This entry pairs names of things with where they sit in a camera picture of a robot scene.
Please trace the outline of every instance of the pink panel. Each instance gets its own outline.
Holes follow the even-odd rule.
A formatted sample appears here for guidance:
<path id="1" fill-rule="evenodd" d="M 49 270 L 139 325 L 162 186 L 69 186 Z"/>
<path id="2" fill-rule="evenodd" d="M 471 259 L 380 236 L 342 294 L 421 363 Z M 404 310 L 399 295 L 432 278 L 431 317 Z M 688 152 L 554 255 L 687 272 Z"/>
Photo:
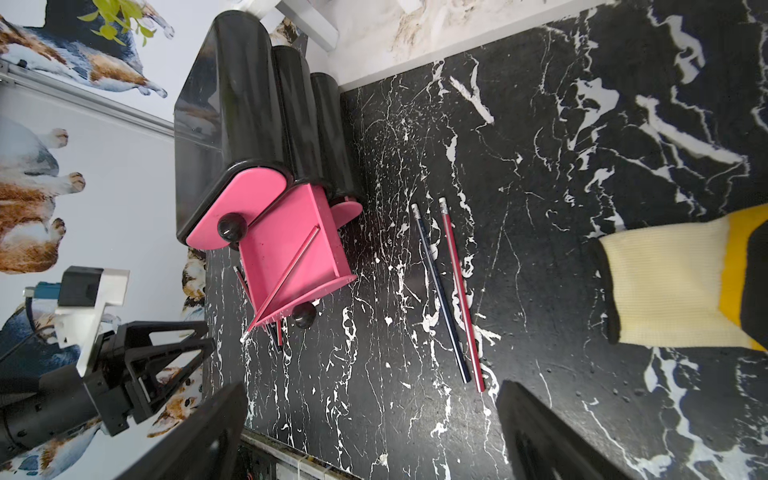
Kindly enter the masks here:
<path id="1" fill-rule="evenodd" d="M 323 188 L 299 185 L 290 189 L 240 242 L 253 304 L 261 306 L 315 225 L 320 226 L 320 232 L 266 309 L 267 316 L 276 318 L 299 299 L 311 296 L 316 300 L 354 280 Z M 343 277 L 347 280 L 338 283 Z M 326 285 L 333 288 L 323 289 Z"/>
<path id="2" fill-rule="evenodd" d="M 210 206 L 187 237 L 187 245 L 200 250 L 215 250 L 228 245 L 219 237 L 219 219 L 236 213 L 253 221 L 286 189 L 286 178 L 271 168 L 256 167 L 241 171 Z"/>
<path id="3" fill-rule="evenodd" d="M 333 293 L 338 289 L 340 289 L 341 287 L 354 282 L 355 280 L 357 280 L 357 275 L 348 275 L 348 276 L 342 276 L 340 278 L 337 278 L 334 281 L 325 283 L 322 286 L 319 286 L 314 290 L 308 292 L 307 294 L 288 303 L 287 305 L 281 306 L 280 311 L 267 311 L 266 313 L 264 313 L 264 316 L 262 317 L 261 321 L 258 322 L 256 326 L 261 326 L 269 322 L 276 322 L 277 319 L 279 318 L 285 318 L 291 313 L 293 313 L 293 308 L 296 305 L 300 303 L 305 303 L 305 302 L 314 302 L 315 300 L 323 298 L 325 295 L 328 295 L 329 293 Z"/>
<path id="4" fill-rule="evenodd" d="M 336 222 L 336 228 L 347 225 L 355 217 L 362 213 L 362 205 L 355 201 L 346 201 L 331 207 L 333 221 Z"/>

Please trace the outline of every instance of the table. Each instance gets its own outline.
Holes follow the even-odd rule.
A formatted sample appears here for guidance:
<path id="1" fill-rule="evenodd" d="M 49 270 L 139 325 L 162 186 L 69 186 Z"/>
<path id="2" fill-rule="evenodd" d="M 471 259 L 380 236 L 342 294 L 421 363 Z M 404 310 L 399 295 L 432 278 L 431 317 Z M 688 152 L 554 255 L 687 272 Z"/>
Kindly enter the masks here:
<path id="1" fill-rule="evenodd" d="M 241 347 L 237 253 L 210 253 L 207 388 L 244 381 L 249 427 L 366 478 L 511 478 L 503 379 L 634 477 L 768 475 L 766 357 L 609 345 L 589 250 L 768 201 L 766 15 L 753 0 L 622 2 L 345 93 L 370 192 L 342 230 L 359 279 L 277 355 L 264 332 Z M 409 216 L 418 202 L 450 293 L 443 195 L 483 395 L 460 379 Z"/>

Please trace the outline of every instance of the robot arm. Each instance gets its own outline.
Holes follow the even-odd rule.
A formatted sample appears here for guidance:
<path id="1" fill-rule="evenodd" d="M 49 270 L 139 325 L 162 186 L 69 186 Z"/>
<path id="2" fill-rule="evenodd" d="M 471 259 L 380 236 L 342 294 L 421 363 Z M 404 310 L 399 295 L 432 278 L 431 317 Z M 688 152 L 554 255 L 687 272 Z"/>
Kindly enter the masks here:
<path id="1" fill-rule="evenodd" d="M 76 365 L 39 379 L 4 382 L 0 386 L 0 463 L 99 418 L 109 435 L 150 418 L 165 405 L 213 352 L 203 338 L 205 322 L 132 322 L 117 332 L 99 333 L 107 305 L 122 305 L 127 270 L 71 266 L 61 284 L 40 284 L 25 295 L 58 298 L 55 329 L 61 347 L 79 345 Z M 153 345 L 150 334 L 192 330 L 178 343 Z M 157 374 L 183 353 L 195 357 L 174 377 Z"/>

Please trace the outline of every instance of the black cylinder container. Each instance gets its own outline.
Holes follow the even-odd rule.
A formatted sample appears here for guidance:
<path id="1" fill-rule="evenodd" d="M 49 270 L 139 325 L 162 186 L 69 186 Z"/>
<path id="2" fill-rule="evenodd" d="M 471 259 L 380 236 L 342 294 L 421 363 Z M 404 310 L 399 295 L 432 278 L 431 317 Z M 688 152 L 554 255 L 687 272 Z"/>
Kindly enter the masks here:
<path id="1" fill-rule="evenodd" d="M 328 166 L 322 162 L 317 138 L 317 113 L 310 84 L 310 67 L 298 50 L 272 48 L 280 100 L 283 106 L 285 154 L 293 166 L 295 184 L 321 185 L 330 195 Z"/>
<path id="2" fill-rule="evenodd" d="M 214 19 L 174 108 L 180 242 L 241 171 L 269 167 L 293 181 L 272 62 L 256 17 L 228 11 Z"/>
<path id="3" fill-rule="evenodd" d="M 360 171 L 353 160 L 341 122 L 339 85 L 328 74 L 313 73 L 310 78 L 317 107 L 320 156 L 329 169 L 333 192 L 330 203 L 353 197 L 366 202 L 366 190 L 360 180 Z"/>

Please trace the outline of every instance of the red pencil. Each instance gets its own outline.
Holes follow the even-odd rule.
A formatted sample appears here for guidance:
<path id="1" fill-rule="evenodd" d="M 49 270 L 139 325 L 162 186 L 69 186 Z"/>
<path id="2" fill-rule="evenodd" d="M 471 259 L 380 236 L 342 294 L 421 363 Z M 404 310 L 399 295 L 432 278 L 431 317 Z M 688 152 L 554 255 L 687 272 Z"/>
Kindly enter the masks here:
<path id="1" fill-rule="evenodd" d="M 467 303 L 467 293 L 464 291 L 464 276 L 462 275 L 462 264 L 458 259 L 458 250 L 456 250 L 456 240 L 453 238 L 453 227 L 451 227 L 451 217 L 448 215 L 448 204 L 445 197 L 440 197 L 440 210 L 442 212 L 442 223 L 445 227 L 445 240 L 448 243 L 448 251 L 451 253 L 451 264 L 453 265 L 453 281 L 458 291 L 458 303 L 462 308 L 462 318 L 464 319 L 464 330 L 467 332 L 467 347 L 469 356 L 472 360 L 472 371 L 475 373 L 475 385 L 478 392 L 485 391 L 485 382 L 482 379 L 480 370 L 480 359 L 478 358 L 478 347 L 475 345 L 475 331 L 472 329 L 472 318 L 469 316 L 469 304 Z"/>
<path id="2" fill-rule="evenodd" d="M 278 317 L 275 326 L 277 327 L 277 345 L 283 346 L 283 319 Z"/>

